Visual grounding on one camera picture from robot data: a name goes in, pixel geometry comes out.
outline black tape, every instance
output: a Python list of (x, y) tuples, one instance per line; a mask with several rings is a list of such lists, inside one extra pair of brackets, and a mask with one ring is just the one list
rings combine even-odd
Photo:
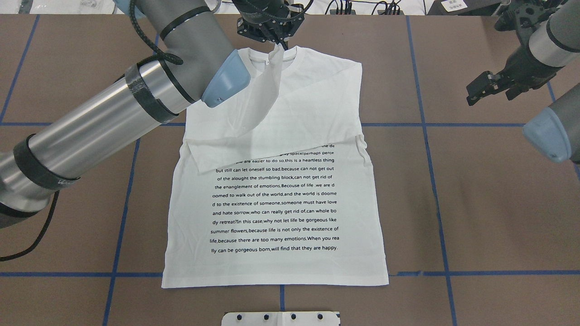
[(153, 96), (136, 64), (129, 67), (125, 72), (125, 82), (143, 110), (160, 124), (166, 124), (178, 116), (169, 111), (160, 99), (156, 99)]
[(210, 12), (210, 11), (211, 10), (209, 10), (209, 8), (207, 6), (201, 6), (201, 7), (197, 7), (197, 8), (194, 8), (192, 10), (189, 10), (188, 12), (175, 18), (171, 23), (169, 23), (167, 26), (165, 26), (165, 28), (163, 28), (161, 33), (159, 33), (159, 37), (162, 40), (165, 40), (165, 37), (167, 37), (167, 34), (169, 34), (171, 31), (176, 29), (179, 25), (185, 23), (188, 19), (196, 17), (200, 13)]
[(60, 176), (42, 165), (36, 156), (34, 156), (28, 146), (28, 141), (32, 136), (34, 134), (14, 146), (12, 153), (14, 154), (14, 161), (18, 168), (20, 168), (22, 173), (30, 181), (45, 189), (60, 190), (72, 186), (79, 178), (69, 179)]
[(18, 9), (18, 13), (30, 13), (32, 9), (32, 0), (22, 0), (20, 2), (20, 8)]
[(0, 202), (0, 219), (6, 219), (2, 215), (8, 216), (8, 217), (14, 219), (13, 220), (14, 223), (9, 223), (8, 224), (8, 222), (6, 222), (8, 225), (18, 223), (19, 222), (18, 219), (23, 220), (23, 219), (29, 218), (30, 216), (32, 216), (32, 215), (34, 215), (36, 213), (38, 213), (38, 212), (23, 212), (23, 211), (19, 211), (17, 209), (13, 209), (11, 207), (8, 207), (8, 206), (6, 206), (6, 205), (4, 205), (3, 203)]
[(165, 60), (163, 59), (159, 59), (159, 64), (161, 65), (161, 68), (163, 68), (163, 71), (167, 75), (167, 78), (169, 78), (169, 80), (174, 85), (175, 89), (177, 89), (177, 91), (181, 94), (181, 96), (183, 96), (183, 98), (187, 100), (189, 103), (191, 104), (195, 103), (195, 100), (191, 98), (191, 96), (189, 96), (189, 94), (185, 91), (185, 89), (183, 89), (183, 86), (181, 86), (181, 84), (177, 81), (177, 78), (175, 78), (175, 76), (171, 72), (171, 69), (169, 69), (169, 66), (167, 66), (167, 62), (165, 62)]
[(556, 46), (558, 46), (562, 50), (566, 50), (566, 51), (572, 52), (572, 53), (580, 52), (580, 49), (571, 48), (565, 44), (562, 44), (562, 42), (558, 41), (558, 39), (554, 36), (554, 33), (552, 33), (552, 29), (550, 28), (550, 21), (552, 21), (552, 20), (549, 19), (548, 23), (546, 24), (546, 32), (547, 32), (550, 40), (552, 40), (552, 42), (554, 42), (554, 44), (556, 44)]

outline label sticker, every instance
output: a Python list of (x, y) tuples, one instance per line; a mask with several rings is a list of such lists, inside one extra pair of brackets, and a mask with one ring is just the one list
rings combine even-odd
[(441, 1), (443, 8), (447, 10), (447, 12), (454, 12), (456, 10), (461, 10), (467, 8), (467, 5), (463, 0), (446, 0)]

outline brown table surface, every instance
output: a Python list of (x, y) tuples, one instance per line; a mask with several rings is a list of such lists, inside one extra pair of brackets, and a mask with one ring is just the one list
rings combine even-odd
[[(272, 49), (218, 19), (234, 46)], [(0, 324), (219, 325), (226, 311), (279, 310), (340, 311), (343, 325), (580, 324), (580, 171), (521, 133), (580, 81), (580, 60), (512, 102), (469, 107), (465, 86), (518, 46), (493, 22), (314, 16), (290, 41), (362, 62), (390, 285), (161, 289), (182, 116), (62, 192), (38, 248), (0, 263)], [(0, 45), (0, 151), (151, 53), (120, 15), (4, 15)], [(0, 230), (0, 255), (27, 248), (45, 217)]]

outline cable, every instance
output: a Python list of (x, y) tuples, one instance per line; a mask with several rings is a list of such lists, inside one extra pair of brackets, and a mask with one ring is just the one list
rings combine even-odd
[(332, 5), (332, 3), (336, 3), (336, 12), (338, 12), (338, 2), (336, 0), (332, 0), (331, 2), (328, 3), (328, 7), (326, 9), (326, 11), (324, 12), (324, 14), (328, 13), (328, 9), (330, 9), (330, 6)]
[(385, 12), (383, 12), (383, 15), (399, 15), (401, 13), (401, 7), (399, 7), (399, 2), (401, 2), (402, 0), (399, 0), (397, 2), (395, 2), (393, 0), (393, 2), (391, 2), (389, 4), (389, 7), (387, 8), (387, 10), (385, 10)]
[(155, 45), (155, 43), (153, 43), (153, 41), (150, 40), (147, 35), (145, 35), (145, 32), (143, 32), (141, 26), (139, 26), (139, 23), (137, 22), (137, 18), (135, 18), (136, 1), (137, 0), (129, 1), (129, 19), (131, 20), (131, 25), (133, 25), (133, 29), (135, 29), (137, 35), (141, 38), (141, 40), (143, 40), (143, 42), (145, 42), (145, 44), (147, 44), (149, 48), (151, 48), (151, 50), (153, 50), (153, 52), (155, 52), (159, 59), (163, 59), (176, 65), (183, 64), (183, 59), (174, 54), (163, 52), (163, 50), (158, 48), (157, 45)]
[(52, 205), (50, 205), (48, 217), (46, 218), (46, 222), (44, 222), (44, 225), (42, 226), (42, 230), (40, 230), (40, 233), (38, 234), (37, 239), (34, 240), (34, 243), (30, 247), (28, 247), (28, 249), (23, 250), (19, 253), (15, 253), (14, 255), (10, 255), (10, 256), (0, 257), (0, 262), (7, 262), (7, 261), (12, 260), (12, 259), (20, 258), (20, 257), (26, 255), (27, 253), (31, 252), (32, 250), (34, 250), (34, 248), (36, 248), (36, 246), (40, 243), (40, 241), (42, 240), (42, 237), (46, 233), (46, 230), (48, 229), (48, 225), (50, 224), (50, 221), (52, 220), (52, 215), (55, 213), (56, 201), (59, 199), (59, 193), (60, 193), (60, 191), (55, 192), (55, 195), (52, 197)]
[(304, 17), (304, 14), (306, 13), (306, 11), (314, 3), (314, 0), (310, 0), (310, 2), (308, 2), (308, 4), (306, 5), (306, 7), (304, 7), (304, 10), (302, 10), (302, 12), (300, 12), (298, 15), (296, 15), (296, 16), (294, 16), (292, 18), (283, 18), (283, 17), (277, 17), (277, 16), (274, 16), (274, 15), (270, 15), (269, 13), (265, 12), (264, 10), (261, 10), (260, 8), (256, 7), (249, 0), (244, 0), (244, 2), (247, 3), (248, 5), (250, 5), (250, 7), (256, 9), (258, 11), (258, 13), (263, 14), (264, 16), (266, 16), (266, 17), (268, 17), (270, 19), (275, 19), (275, 20), (280, 21), (282, 23), (289, 23), (291, 21), (301, 20), (302, 17)]
[(378, 2), (376, 2), (376, 1), (375, 1), (375, 2), (372, 2), (372, 1), (362, 1), (362, 0), (349, 0), (349, 2), (362, 2), (362, 3), (370, 3), (371, 5), (375, 5), (375, 4), (377, 4), (377, 3), (378, 3)]
[(378, 7), (380, 4), (384, 4), (384, 5), (385, 5), (385, 12), (387, 11), (387, 6), (388, 6), (389, 4), (388, 4), (386, 1), (379, 1), (379, 2), (375, 2), (375, 3), (376, 3), (376, 5), (375, 5), (375, 7), (372, 9), (371, 15), (374, 15), (374, 14), (375, 14), (376, 7)]

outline grid line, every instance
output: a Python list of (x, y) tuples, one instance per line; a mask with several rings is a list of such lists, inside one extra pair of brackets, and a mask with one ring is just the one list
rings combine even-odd
[(457, 326), (457, 316), (455, 314), (455, 302), (453, 300), (453, 287), (449, 275), (449, 262), (447, 259), (447, 249), (445, 247), (445, 235), (443, 233), (443, 222), (441, 221), (441, 211), (439, 208), (439, 196), (437, 195), (437, 185), (435, 183), (435, 174), (433, 172), (433, 160), (431, 158), (431, 149), (429, 147), (429, 136), (427, 134), (427, 124), (425, 121), (425, 111), (423, 110), (423, 99), (421, 96), (421, 86), (419, 83), (419, 73), (417, 71), (417, 62), (415, 60), (415, 49), (413, 47), (413, 36), (411, 32), (411, 21), (409, 16), (407, 20), (407, 34), (409, 36), (409, 48), (411, 50), (411, 60), (413, 62), (413, 74), (415, 76), (415, 87), (417, 91), (417, 100), (419, 102), (419, 112), (421, 114), (421, 124), (423, 128), (423, 139), (425, 141), (425, 151), (427, 152), (427, 164), (429, 165), (429, 175), (431, 178), (431, 188), (435, 199), (437, 209), (437, 223), (439, 224), (439, 241), (441, 244), (441, 255), (443, 256), (443, 268), (445, 269), (445, 282), (447, 283), (447, 296), (449, 298), (449, 309), (451, 311), (451, 321), (453, 326)]
[[(560, 275), (580, 276), (580, 270), (450, 270), (450, 271), (399, 271), (397, 274), (389, 274), (389, 277), (444, 277), (446, 275), (458, 276), (523, 276), (523, 275)], [(76, 271), (0, 271), (0, 277), (112, 277), (112, 272), (76, 272)], [(163, 273), (155, 272), (117, 272), (116, 278), (161, 278)], [(280, 285), (281, 311), (285, 308), (285, 285)]]
[(280, 311), (286, 311), (286, 298), (284, 284), (280, 284)]
[(115, 250), (115, 260), (113, 261), (113, 271), (111, 272), (111, 282), (109, 285), (107, 303), (105, 305), (105, 311), (103, 316), (103, 326), (107, 326), (109, 313), (111, 312), (111, 302), (113, 301), (113, 291), (115, 289), (115, 280), (117, 278), (117, 268), (119, 266), (119, 257), (121, 256), (121, 244), (123, 243), (125, 222), (127, 220), (127, 213), (129, 211), (129, 198), (131, 197), (131, 190), (133, 189), (133, 179), (135, 177), (135, 163), (137, 162), (137, 153), (139, 152), (140, 143), (141, 139), (137, 139), (137, 142), (135, 143), (135, 151), (133, 152), (133, 161), (131, 162), (131, 172), (129, 174), (129, 184), (127, 185), (127, 193), (125, 195), (125, 206), (123, 207), (121, 226), (119, 228), (119, 237), (117, 239), (117, 249)]
[(547, 82), (548, 85), (548, 92), (550, 92), (550, 97), (552, 98), (552, 102), (556, 101), (556, 96), (554, 95), (554, 89), (552, 88), (552, 83)]
[(32, 38), (34, 37), (34, 31), (36, 31), (36, 27), (38, 26), (38, 20), (40, 19), (40, 15), (37, 15), (34, 19), (34, 24), (32, 25), (32, 29), (30, 30), (30, 35), (28, 36), (28, 41), (26, 41), (26, 46), (24, 47), (24, 51), (22, 51), (22, 56), (20, 57), (20, 61), (18, 62), (18, 67), (16, 68), (16, 72), (14, 73), (14, 78), (12, 78), (12, 83), (10, 84), (10, 89), (8, 90), (8, 94), (6, 95), (6, 100), (4, 101), (4, 105), (2, 107), (2, 112), (0, 112), (0, 123), (4, 120), (4, 115), (6, 115), (6, 111), (8, 110), (8, 104), (10, 103), (10, 98), (12, 97), (12, 92), (14, 91), (14, 87), (16, 86), (16, 82), (18, 81), (18, 76), (20, 75), (20, 70), (22, 69), (22, 65), (24, 64), (24, 59), (26, 58), (26, 54), (28, 53), (28, 49), (30, 48), (30, 43), (32, 42)]

